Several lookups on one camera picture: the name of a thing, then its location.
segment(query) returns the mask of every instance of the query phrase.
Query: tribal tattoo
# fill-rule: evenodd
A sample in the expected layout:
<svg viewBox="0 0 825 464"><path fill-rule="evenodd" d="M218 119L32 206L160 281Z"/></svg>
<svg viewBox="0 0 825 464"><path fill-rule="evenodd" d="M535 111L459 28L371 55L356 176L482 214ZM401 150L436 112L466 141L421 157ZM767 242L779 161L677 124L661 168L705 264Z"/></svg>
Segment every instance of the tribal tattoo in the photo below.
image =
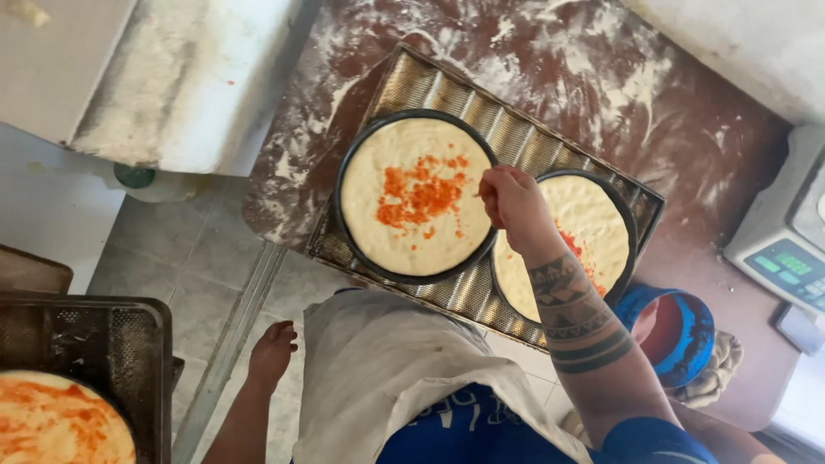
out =
<svg viewBox="0 0 825 464"><path fill-rule="evenodd" d="M617 361L633 348L630 334L572 253L566 252L527 273L557 371L593 371Z"/></svg>

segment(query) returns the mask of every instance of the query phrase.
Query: blue bucket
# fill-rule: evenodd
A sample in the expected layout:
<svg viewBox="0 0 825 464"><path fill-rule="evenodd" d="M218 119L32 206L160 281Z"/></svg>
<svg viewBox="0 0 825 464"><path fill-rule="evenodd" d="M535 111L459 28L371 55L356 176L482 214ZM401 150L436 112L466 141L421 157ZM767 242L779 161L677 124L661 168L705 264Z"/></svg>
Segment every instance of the blue bucket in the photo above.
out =
<svg viewBox="0 0 825 464"><path fill-rule="evenodd" d="M676 288L656 288L636 284L628 288L614 312L628 331L633 328L642 310L657 298L671 295L681 312L681 337L653 370L665 387L683 386L692 381L708 364L714 348L714 318L699 298Z"/></svg>

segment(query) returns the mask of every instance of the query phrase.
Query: baguette baking tray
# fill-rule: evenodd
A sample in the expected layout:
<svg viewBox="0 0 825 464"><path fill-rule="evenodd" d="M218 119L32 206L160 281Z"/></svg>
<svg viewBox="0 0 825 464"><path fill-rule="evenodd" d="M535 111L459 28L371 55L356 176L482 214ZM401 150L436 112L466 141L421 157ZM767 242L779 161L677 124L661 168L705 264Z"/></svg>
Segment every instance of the baguette baking tray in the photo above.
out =
<svg viewBox="0 0 825 464"><path fill-rule="evenodd" d="M0 293L0 369L91 386L131 427L138 464L170 462L172 316L160 301Z"/></svg>
<svg viewBox="0 0 825 464"><path fill-rule="evenodd" d="M388 70L373 96L361 128L375 118L413 108L431 108L459 117L484 137L499 163L517 166L534 177L563 169L579 169L605 179L633 212L638 234L637 251L641 255L664 209L662 196L490 92L401 44L390 58ZM546 351L544 333L513 314L493 289L489 254L458 276L438 283L415 286L393 282L370 271L354 257L338 229L333 212L333 209L328 210L318 222L307 245L307 254L315 260L442 314L482 325Z"/></svg>

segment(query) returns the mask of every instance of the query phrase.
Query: black tray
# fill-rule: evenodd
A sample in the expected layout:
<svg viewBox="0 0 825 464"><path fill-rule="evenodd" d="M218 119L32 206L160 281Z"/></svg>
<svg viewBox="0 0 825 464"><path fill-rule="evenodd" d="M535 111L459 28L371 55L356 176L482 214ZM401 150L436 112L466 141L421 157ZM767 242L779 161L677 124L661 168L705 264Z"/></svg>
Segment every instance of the black tray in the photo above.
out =
<svg viewBox="0 0 825 464"><path fill-rule="evenodd" d="M380 129L381 127L391 124L395 121L401 121L402 119L410 119L410 118L426 118L426 119L437 119L441 121L446 121L455 125L459 129L466 132L470 137L475 140L475 142L481 146L484 150L484 153L487 155L487 158L490 160L490 164L495 166L498 164L496 161L496 156L493 154L493 150L490 148L490 145L487 143L484 138L479 135L478 132L475 131L470 125L466 122L462 121L461 119L447 114L443 111L436 111L436 110L427 110L427 109L413 109L413 110L404 110L404 111L397 111L395 113L389 113L388 115L379 117L372 121L367 127L364 128L353 140L352 145L350 145L349 150L344 155L344 159L341 162L341 167L338 169L338 176L335 181L335 192L332 194L332 201L333 201L333 210L335 214L335 219L338 225L341 227L341 231L344 235L344 241L350 247L353 254L355 254L358 261L364 263L368 269L372 272L375 272L379 276L388 279L394 282L401 282L406 283L409 285L427 285L431 283L436 283L453 277L455 275L461 274L467 268L475 264L479 259L481 259L487 251L493 246L493 242L496 239L496 229L492 226L490 227L490 231L487 233L487 236L484 237L484 240L475 249L464 261L457 264L453 268L447 269L442 272L438 272L437 274L433 274L431 276L409 276L406 274L399 274L397 272L388 271L387 269L382 268L378 264L371 261L369 258L361 252L361 249L358 248L355 240L352 238L352 234L350 233L349 227L347 227L347 223L344 221L344 214L341 208L341 184L344 180L344 173L347 170L347 165L350 163L350 159L352 156L358 151L358 148L361 147L361 143L367 139L370 135L372 135L376 130Z"/></svg>
<svg viewBox="0 0 825 464"><path fill-rule="evenodd" d="M633 271L636 267L636 257L637 257L637 245L636 245L636 222L633 217L633 212L630 210L630 206L628 206L627 201L619 194L619 191L613 187L610 182L607 182L605 179L598 177L594 173L590 173L588 171L582 171L579 169L562 169L560 171L553 171L552 173L546 173L542 176L539 176L535 181L542 182L549 178L557 178L561 176L579 176L594 183L598 184L602 190L605 191L607 196L613 201L613 204L616 207L616 210L619 211L622 219L625 220L625 227L627 228L627 236L628 236L628 253L627 253L627 263L625 264L625 270L622 271L619 278L616 280L613 287L610 291L607 292L605 295L605 303L613 309L619 300L621 299L622 295L624 295L625 290L627 290L627 286L630 284L630 278L633 276ZM541 324L535 322L534 320L527 319L524 315L522 315L516 308L510 305L510 302L507 301L507 298L504 296L504 292L502 288L498 285L498 279L496 278L496 260L493 258L493 255L490 254L490 273L493 275L493 287L496 289L496 293L502 299L502 303L513 312L514 315L518 316L525 323L530 324L534 327L541 328Z"/></svg>

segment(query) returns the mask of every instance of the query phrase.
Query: pizza dough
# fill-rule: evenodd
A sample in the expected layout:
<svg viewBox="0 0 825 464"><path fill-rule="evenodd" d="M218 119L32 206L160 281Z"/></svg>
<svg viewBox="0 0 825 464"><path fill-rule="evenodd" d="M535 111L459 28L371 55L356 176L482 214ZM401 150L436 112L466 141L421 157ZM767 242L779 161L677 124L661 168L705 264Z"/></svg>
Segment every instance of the pizza dough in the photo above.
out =
<svg viewBox="0 0 825 464"><path fill-rule="evenodd" d="M0 462L135 462L134 441L117 411L61 376L0 372L0 418Z"/></svg>
<svg viewBox="0 0 825 464"><path fill-rule="evenodd" d="M475 197L484 150L445 121L385 125L352 156L341 208L353 240L391 272L430 276L463 262L484 241L490 219Z"/></svg>
<svg viewBox="0 0 825 464"><path fill-rule="evenodd" d="M604 296L625 270L629 255L625 221L613 201L595 182L581 176L560 176L539 183L550 214L571 251ZM498 285L507 302L527 319L540 322L524 260L499 230L493 248Z"/></svg>

